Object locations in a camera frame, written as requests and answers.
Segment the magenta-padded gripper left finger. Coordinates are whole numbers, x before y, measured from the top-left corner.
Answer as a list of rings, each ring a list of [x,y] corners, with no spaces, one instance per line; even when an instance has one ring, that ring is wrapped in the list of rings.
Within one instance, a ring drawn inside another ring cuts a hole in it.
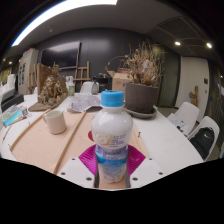
[[[58,176],[84,188],[98,188],[99,174],[95,145],[87,148],[80,156],[71,157]]]

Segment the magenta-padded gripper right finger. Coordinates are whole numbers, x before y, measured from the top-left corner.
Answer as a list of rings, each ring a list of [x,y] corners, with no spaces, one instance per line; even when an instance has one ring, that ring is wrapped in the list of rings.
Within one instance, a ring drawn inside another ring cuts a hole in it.
[[[127,188],[140,188],[164,176],[163,169],[151,157],[146,157],[138,149],[129,145],[125,174]]]

